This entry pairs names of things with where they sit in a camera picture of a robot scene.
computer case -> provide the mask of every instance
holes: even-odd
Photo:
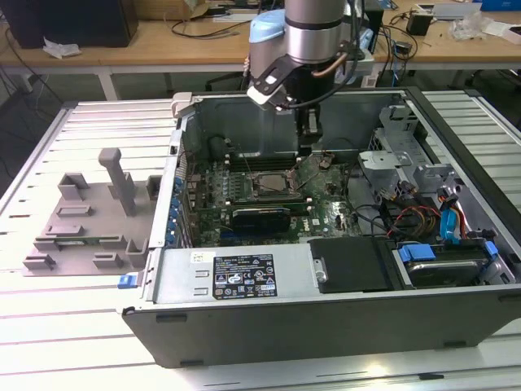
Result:
[[[37,14],[37,0],[0,0],[0,9],[11,33],[24,49],[43,46],[43,32]]]
[[[134,0],[0,0],[13,36],[23,48],[43,37],[79,46],[125,47],[138,29]]]
[[[383,8],[380,6],[378,0],[365,0],[364,3],[366,9],[366,19],[364,20],[364,25],[368,29],[373,30],[374,34],[368,49],[371,53],[374,53],[380,27],[382,27]]]

desk leg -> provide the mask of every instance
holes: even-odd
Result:
[[[172,75],[170,73],[163,73],[164,84],[166,85],[166,92],[173,92]]]
[[[456,71],[456,73],[454,73],[453,80],[448,85],[448,87],[451,90],[457,90],[457,89],[462,88],[461,85],[460,85],[460,82],[459,82],[460,79],[462,78],[462,74],[463,74],[462,70]]]
[[[116,91],[116,87],[114,86],[114,82],[112,80],[112,75],[110,73],[99,73],[99,82],[101,84],[101,88],[103,88],[103,92],[105,93],[106,100],[120,100],[120,96]]]
[[[24,94],[30,94],[33,92],[33,86],[31,86],[31,83],[29,82],[30,76],[31,75],[11,75],[11,78]]]

floor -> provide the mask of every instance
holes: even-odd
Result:
[[[202,91],[207,79],[219,74],[174,74],[173,85],[177,91]],[[453,72],[416,72],[404,80],[405,86],[418,86],[422,90],[447,90],[452,81]],[[97,101],[104,95],[98,79],[91,75],[52,76],[49,86],[63,101]],[[165,89],[162,74],[117,75],[115,79],[122,99],[162,99],[172,96]],[[389,86],[390,77],[382,80],[381,86]],[[237,81],[224,81],[214,86],[214,90],[234,90]],[[496,71],[482,72],[475,79],[474,87],[492,103],[512,123],[521,121],[521,89]],[[9,187],[14,177],[40,137],[46,132],[53,115],[60,104],[46,89],[42,89],[39,80],[33,84],[33,92],[22,95],[11,90],[12,97],[0,107],[0,196]]]

power supply label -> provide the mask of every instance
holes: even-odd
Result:
[[[275,296],[277,280],[272,254],[213,258],[213,297],[216,299]]]

screw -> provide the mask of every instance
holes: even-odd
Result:
[[[326,273],[324,273],[323,271],[319,270],[315,273],[315,276],[317,277],[317,281],[319,283],[325,283],[327,281],[327,277],[326,277]]]

